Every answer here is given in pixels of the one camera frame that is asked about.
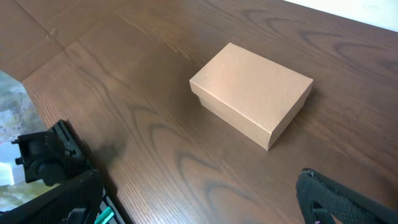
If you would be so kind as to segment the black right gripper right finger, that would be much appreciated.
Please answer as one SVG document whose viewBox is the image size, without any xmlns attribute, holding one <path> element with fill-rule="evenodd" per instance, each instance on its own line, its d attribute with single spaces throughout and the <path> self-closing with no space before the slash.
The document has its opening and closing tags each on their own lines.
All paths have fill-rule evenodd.
<svg viewBox="0 0 398 224">
<path fill-rule="evenodd" d="M 305 223 L 397 223 L 397 212 L 310 169 L 302 169 L 296 196 Z"/>
</svg>

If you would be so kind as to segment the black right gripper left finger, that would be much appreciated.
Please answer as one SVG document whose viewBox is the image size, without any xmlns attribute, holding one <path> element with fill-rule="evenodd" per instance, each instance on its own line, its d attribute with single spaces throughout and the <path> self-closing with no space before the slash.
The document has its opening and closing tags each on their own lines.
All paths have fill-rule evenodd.
<svg viewBox="0 0 398 224">
<path fill-rule="evenodd" d="M 1 214 L 1 223 L 61 223 L 76 208 L 83 212 L 72 223 L 94 223 L 103 198 L 103 181 L 88 170 L 39 197 Z"/>
</svg>

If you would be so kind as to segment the cardboard box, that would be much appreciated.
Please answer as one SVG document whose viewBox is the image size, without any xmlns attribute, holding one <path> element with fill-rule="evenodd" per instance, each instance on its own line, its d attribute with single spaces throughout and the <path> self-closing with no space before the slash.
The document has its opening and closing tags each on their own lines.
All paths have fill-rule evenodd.
<svg viewBox="0 0 398 224">
<path fill-rule="evenodd" d="M 269 150 L 300 111 L 313 79 L 228 43 L 190 79 L 200 103 Z"/>
</svg>

